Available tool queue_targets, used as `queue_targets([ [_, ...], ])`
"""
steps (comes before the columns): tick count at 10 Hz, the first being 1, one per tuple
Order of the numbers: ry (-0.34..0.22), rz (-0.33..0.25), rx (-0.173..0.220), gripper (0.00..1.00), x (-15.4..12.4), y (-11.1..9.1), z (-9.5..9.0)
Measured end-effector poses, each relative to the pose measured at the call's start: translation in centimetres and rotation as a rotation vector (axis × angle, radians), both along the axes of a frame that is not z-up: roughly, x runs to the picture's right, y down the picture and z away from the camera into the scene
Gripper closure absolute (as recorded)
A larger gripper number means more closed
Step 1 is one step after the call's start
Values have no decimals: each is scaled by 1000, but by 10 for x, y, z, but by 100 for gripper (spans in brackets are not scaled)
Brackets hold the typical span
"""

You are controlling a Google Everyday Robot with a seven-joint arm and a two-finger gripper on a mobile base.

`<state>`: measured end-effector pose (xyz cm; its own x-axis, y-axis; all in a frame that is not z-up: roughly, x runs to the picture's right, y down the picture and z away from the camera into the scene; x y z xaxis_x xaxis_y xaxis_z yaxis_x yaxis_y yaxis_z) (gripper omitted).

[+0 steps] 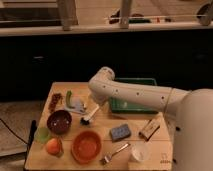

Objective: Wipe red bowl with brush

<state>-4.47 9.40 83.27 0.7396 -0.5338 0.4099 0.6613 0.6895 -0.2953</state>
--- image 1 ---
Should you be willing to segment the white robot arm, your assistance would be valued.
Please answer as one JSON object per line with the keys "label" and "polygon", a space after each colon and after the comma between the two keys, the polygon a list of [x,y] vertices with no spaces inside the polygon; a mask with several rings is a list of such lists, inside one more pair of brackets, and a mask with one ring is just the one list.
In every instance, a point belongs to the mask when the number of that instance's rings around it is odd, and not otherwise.
{"label": "white robot arm", "polygon": [[113,97],[175,115],[172,171],[213,171],[213,89],[116,82],[109,67],[102,67],[88,87],[99,105]]}

